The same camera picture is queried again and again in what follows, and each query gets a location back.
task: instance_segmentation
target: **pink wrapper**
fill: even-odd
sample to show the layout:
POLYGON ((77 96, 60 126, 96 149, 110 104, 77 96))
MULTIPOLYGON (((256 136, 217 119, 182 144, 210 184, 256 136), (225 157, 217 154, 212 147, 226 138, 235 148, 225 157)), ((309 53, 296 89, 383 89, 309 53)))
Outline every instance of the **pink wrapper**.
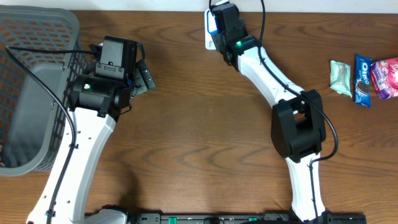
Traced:
POLYGON ((398 58, 373 63, 371 79, 380 99, 398 96, 398 58))

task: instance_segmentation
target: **blue oreo package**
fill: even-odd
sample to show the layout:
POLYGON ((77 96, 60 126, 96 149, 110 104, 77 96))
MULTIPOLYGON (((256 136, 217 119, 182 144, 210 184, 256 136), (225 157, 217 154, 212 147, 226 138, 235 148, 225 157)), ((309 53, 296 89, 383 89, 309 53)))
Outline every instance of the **blue oreo package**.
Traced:
POLYGON ((355 96, 357 105, 371 107, 371 65, 372 59, 355 55, 355 96))

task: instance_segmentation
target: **white wall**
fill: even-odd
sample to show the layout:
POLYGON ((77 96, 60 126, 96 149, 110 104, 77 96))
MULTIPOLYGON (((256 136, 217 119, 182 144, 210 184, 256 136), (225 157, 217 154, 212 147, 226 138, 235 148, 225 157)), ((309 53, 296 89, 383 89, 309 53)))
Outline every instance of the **white wall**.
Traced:
MULTIPOLYGON (((231 0, 240 11, 258 12, 260 0, 231 0)), ((273 12, 398 13, 398 0, 265 0, 273 12)), ((0 0, 5 5, 78 10, 204 11, 207 0, 0 0)))

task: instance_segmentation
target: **snack package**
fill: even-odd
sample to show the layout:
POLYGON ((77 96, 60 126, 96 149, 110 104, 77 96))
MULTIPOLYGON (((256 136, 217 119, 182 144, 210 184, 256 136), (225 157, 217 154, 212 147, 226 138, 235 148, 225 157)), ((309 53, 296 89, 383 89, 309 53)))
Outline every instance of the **snack package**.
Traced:
POLYGON ((371 78, 380 99, 398 96, 398 58, 373 63, 371 78))
POLYGON ((338 94, 346 94, 353 97, 349 88, 349 80, 351 78, 351 66, 330 61, 330 88, 338 94))
POLYGON ((372 59, 355 55, 355 103, 361 106, 371 107, 371 65, 372 59))

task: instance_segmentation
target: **laundry basket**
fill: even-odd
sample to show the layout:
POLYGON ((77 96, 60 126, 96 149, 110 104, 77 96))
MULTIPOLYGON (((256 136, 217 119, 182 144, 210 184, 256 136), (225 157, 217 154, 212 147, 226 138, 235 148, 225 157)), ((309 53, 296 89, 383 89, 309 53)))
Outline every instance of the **laundry basket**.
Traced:
MULTIPOLYGON (((65 125, 56 102, 4 47, 77 50, 78 34, 78 19, 67 10, 0 6, 0 175, 50 170, 65 125)), ((69 83, 87 64, 83 54, 11 51, 67 105, 69 83)))

